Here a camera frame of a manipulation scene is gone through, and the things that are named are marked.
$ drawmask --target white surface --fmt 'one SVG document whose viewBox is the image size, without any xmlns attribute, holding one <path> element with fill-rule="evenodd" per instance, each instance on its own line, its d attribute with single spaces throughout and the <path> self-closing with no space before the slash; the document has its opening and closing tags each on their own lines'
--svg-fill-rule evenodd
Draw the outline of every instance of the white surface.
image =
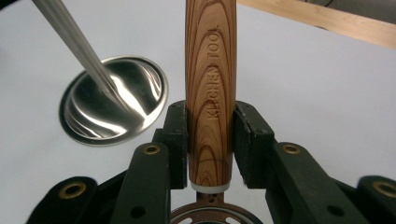
<svg viewBox="0 0 396 224">
<path fill-rule="evenodd" d="M 168 77 L 168 104 L 184 99 L 185 2 L 64 1 L 101 59 L 133 54 Z M 237 99 L 262 113 L 278 141 L 306 147 L 332 177 L 396 179 L 396 51 L 238 6 Z M 31 1 L 0 11 L 0 223 L 24 223 L 56 183 L 102 183 L 163 126 L 114 147 L 86 147 L 63 132 L 58 106 L 81 65 Z M 172 193 L 176 208 L 194 200 Z M 236 171 L 226 201 L 271 218 L 263 190 Z"/>
</svg>

